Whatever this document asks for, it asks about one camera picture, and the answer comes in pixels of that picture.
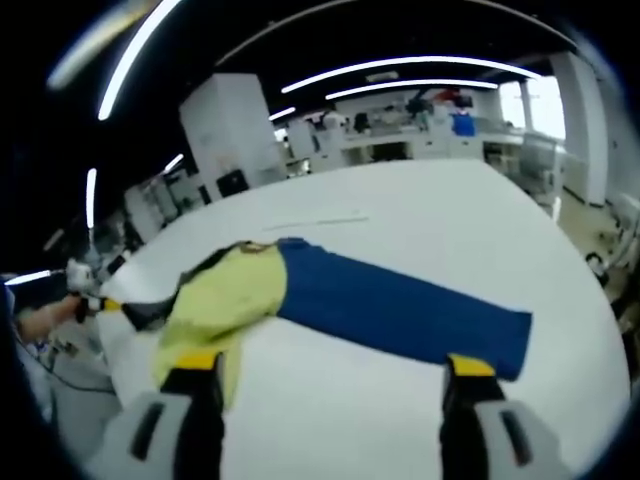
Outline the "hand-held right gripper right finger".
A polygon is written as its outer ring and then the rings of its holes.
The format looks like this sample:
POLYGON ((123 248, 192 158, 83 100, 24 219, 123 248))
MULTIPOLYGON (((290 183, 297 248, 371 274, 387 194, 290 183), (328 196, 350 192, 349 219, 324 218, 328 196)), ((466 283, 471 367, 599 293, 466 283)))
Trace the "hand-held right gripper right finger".
POLYGON ((450 354, 443 385, 444 479, 569 479, 559 440, 521 401, 506 398, 495 369, 450 354))

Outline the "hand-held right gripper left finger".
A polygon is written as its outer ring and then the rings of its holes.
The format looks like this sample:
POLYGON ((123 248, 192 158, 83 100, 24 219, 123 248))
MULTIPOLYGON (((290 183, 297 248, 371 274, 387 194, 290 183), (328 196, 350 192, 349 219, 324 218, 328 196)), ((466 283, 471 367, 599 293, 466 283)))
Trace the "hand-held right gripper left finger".
POLYGON ((140 395, 107 427, 96 479, 219 479, 225 425, 222 353, 186 357, 157 392, 140 395))

